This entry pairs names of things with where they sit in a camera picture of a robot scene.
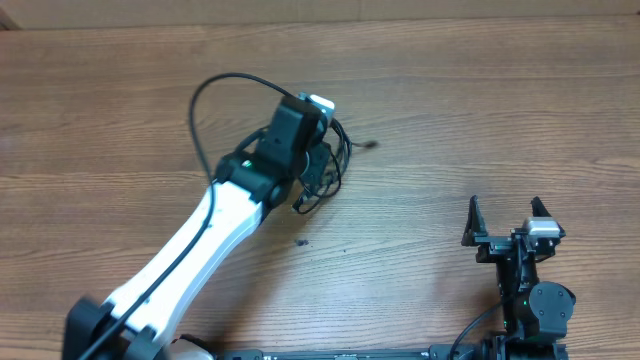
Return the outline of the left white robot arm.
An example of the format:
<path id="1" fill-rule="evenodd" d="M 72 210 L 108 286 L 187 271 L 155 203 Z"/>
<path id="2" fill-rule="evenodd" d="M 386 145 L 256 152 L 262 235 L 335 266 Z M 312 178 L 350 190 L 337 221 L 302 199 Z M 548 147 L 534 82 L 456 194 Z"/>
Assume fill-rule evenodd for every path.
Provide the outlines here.
<path id="1" fill-rule="evenodd" d="M 188 220 L 103 304 L 83 298 L 66 319 L 65 359 L 212 359 L 188 336 L 174 336 L 186 310 L 222 261 L 289 196 L 310 167 L 335 112 L 332 101 L 285 96 L 264 134 L 224 156 Z"/>

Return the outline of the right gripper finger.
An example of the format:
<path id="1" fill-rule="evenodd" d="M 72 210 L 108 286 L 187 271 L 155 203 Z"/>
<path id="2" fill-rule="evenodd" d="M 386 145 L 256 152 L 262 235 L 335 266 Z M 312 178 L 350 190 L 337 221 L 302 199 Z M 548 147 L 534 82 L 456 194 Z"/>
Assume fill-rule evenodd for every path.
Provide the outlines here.
<path id="1" fill-rule="evenodd" d="M 534 217 L 551 217 L 551 214 L 538 196 L 534 197 L 530 204 L 532 208 L 532 215 Z"/>
<path id="2" fill-rule="evenodd" d="M 473 195 L 469 200 L 467 223 L 461 239 L 461 245 L 475 246 L 477 238 L 487 236 L 488 231 L 480 211 L 478 196 Z"/>

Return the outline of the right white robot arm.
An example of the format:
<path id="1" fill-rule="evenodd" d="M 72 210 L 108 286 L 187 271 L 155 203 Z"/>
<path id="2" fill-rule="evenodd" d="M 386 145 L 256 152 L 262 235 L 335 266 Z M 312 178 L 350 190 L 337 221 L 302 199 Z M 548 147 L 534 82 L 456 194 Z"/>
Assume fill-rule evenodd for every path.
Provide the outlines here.
<path id="1" fill-rule="evenodd" d="M 576 296 L 567 287 L 539 279 L 537 265 L 556 253 L 566 236 L 541 199 L 531 200 L 532 215 L 505 236 L 491 236 L 478 197 L 469 200 L 461 244 L 477 250 L 478 263 L 496 266 L 500 301 L 479 315 L 456 338 L 450 359 L 566 359 L 558 341 L 567 335 Z M 504 330 L 487 335 L 463 350 L 462 340 L 480 322 L 500 310 Z"/>

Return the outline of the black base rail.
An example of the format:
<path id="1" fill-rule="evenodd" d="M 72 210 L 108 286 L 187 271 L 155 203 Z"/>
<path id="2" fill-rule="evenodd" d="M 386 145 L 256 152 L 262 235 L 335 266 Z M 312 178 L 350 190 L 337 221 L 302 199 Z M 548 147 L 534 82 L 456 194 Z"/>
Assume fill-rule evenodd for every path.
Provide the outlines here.
<path id="1" fill-rule="evenodd" d="M 274 352 L 258 349 L 226 350 L 214 360 L 506 360 L 508 356 L 488 346 L 461 344 L 451 355 L 451 345 L 436 344 L 422 349 L 332 350 Z"/>

